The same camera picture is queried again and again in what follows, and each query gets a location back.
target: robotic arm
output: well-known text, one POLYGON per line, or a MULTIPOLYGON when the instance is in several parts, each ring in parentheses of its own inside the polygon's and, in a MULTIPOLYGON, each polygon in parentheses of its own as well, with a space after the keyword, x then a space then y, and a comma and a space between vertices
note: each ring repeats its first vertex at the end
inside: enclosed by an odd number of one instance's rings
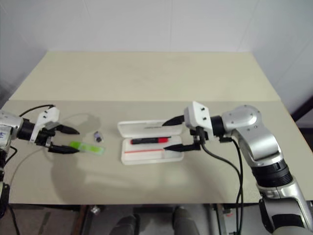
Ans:
POLYGON ((313 218, 300 187, 284 160, 274 135, 263 125, 260 111, 248 105, 240 106, 222 116, 210 117, 209 109, 193 102, 183 116, 175 117, 163 125, 182 122, 191 129, 193 145, 172 145, 172 151, 200 150, 196 136, 205 132, 205 139, 213 136, 234 136, 261 194, 259 201, 262 222, 273 233, 284 226, 297 226, 313 232, 313 218))
POLYGON ((79 150, 70 146, 57 146, 51 141, 55 131, 65 134, 79 134, 75 129, 58 123, 60 111, 56 107, 39 114, 36 123, 0 110, 0 218, 3 217, 9 202, 10 186, 3 182, 4 167, 11 141, 26 140, 48 148, 48 152, 70 154, 79 150))

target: green object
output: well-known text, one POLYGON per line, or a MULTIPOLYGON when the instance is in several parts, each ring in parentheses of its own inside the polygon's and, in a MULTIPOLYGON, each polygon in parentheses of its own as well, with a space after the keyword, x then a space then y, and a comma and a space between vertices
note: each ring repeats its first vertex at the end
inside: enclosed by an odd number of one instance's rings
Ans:
POLYGON ((104 148, 100 146, 91 145, 88 143, 83 143, 79 141, 72 141, 69 144, 71 147, 78 149, 81 152, 85 153, 95 153, 101 155, 104 153, 104 148))

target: beige table surface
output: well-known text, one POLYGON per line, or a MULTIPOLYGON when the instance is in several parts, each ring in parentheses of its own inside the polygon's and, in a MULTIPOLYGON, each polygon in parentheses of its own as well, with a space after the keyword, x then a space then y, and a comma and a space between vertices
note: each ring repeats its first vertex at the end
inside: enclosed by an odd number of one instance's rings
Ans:
POLYGON ((247 52, 48 52, 11 100, 280 98, 247 52))
MULTIPOLYGON (((8 101, 4 110, 19 114, 42 101, 8 101)), ((5 181, 11 184, 11 203, 42 204, 148 204, 148 203, 234 203, 238 178, 232 168, 206 155, 188 152, 178 163, 123 165, 120 160, 123 138, 117 123, 123 120, 167 119, 182 114, 189 102, 126 101, 49 101, 61 110, 61 122, 81 132, 79 136, 58 134, 56 143, 71 140, 94 143, 93 133, 100 130, 106 148, 101 156, 77 153, 60 155, 45 148, 15 140, 18 154, 6 167, 5 181)), ((293 120, 280 101, 203 102, 212 115, 251 104, 263 114, 265 125, 277 140, 306 199, 313 199, 308 175, 313 157, 293 120)), ((34 120, 38 112, 28 115, 34 120)), ((184 144, 191 143, 187 129, 184 144)), ((214 153, 238 166, 230 143, 208 143, 214 153)), ((245 202, 258 202, 259 193, 250 168, 244 163, 245 202)))

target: wire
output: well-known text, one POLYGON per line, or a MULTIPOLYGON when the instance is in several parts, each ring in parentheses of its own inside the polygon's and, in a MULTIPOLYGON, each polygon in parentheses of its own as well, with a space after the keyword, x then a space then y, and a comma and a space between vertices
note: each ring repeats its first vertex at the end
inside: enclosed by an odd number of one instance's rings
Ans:
POLYGON ((231 141, 235 144, 236 149, 237 149, 237 153, 239 156, 239 163, 240 163, 240 172, 238 170, 238 168, 229 160, 224 159, 212 152, 210 152, 204 145, 204 141, 205 139, 203 138, 203 135, 200 135, 200 142, 201 142, 201 146, 202 149, 210 156, 212 156, 213 158, 216 158, 218 160, 221 160, 225 163, 227 163, 228 165, 230 165, 237 173, 238 178, 239 178, 239 191, 237 194, 237 198, 236 198, 236 235, 240 235, 241 234, 241 230, 242 230, 242 223, 243 223, 243 209, 244 209, 244 194, 243 194, 243 164, 242 164, 242 157, 241 157, 241 153, 240 153, 240 148, 238 146, 238 144, 235 142, 235 140, 231 139, 231 141), (239 213, 238 213, 238 207, 239 207, 239 198, 241 198, 241 214, 240 214, 240 222, 239 222, 239 213))
POLYGON ((25 114, 27 114, 27 113, 35 110, 35 109, 39 109, 39 108, 43 108, 43 107, 49 107, 51 109, 52 107, 55 107, 55 105, 53 105, 53 104, 45 104, 45 105, 36 106, 34 108, 28 109, 25 112, 21 113, 20 117, 24 116, 25 114))
POLYGON ((7 163, 14 157, 14 155, 18 152, 18 149, 10 146, 10 148, 14 149, 14 153, 12 153, 12 155, 5 161, 5 165, 7 165, 7 163))
POLYGON ((9 208, 9 210, 11 212, 11 215, 12 215, 12 220, 13 220, 15 232, 16 232, 17 235, 20 235, 20 230, 19 230, 19 227, 18 227, 18 225, 16 223, 16 217, 15 217, 14 211, 13 211, 13 209, 12 209, 12 207, 10 205, 8 205, 8 208, 9 208))

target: red marker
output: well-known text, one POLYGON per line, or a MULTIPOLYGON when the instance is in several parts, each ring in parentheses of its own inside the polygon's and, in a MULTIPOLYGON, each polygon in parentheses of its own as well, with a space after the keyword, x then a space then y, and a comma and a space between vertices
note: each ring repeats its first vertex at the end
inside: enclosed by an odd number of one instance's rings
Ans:
POLYGON ((168 142, 168 138, 170 138, 170 137, 132 139, 131 144, 166 143, 166 142, 168 142))

